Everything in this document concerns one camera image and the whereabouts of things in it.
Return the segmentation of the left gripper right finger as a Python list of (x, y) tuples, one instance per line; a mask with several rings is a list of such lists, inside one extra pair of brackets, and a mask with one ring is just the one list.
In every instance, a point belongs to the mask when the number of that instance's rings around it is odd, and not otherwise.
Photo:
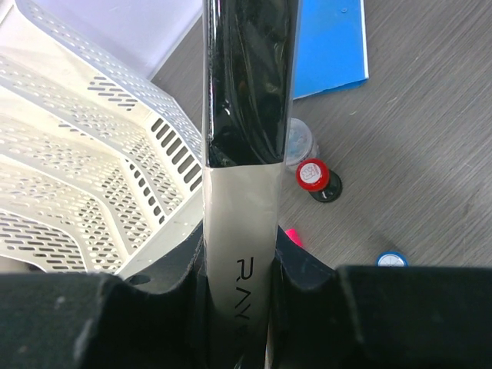
[(489, 368), (488, 268), (330, 268), (278, 232), (275, 368)]

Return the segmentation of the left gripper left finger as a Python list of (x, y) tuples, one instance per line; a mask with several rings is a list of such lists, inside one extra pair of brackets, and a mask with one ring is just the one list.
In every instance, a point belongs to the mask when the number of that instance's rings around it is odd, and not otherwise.
[(3, 368), (203, 368), (202, 230), (128, 278), (1, 276)]

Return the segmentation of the blue plastic folder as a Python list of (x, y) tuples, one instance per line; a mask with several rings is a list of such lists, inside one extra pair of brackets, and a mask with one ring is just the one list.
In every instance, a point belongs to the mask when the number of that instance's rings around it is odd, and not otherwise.
[(364, 1), (303, 1), (294, 98), (356, 88), (368, 79)]

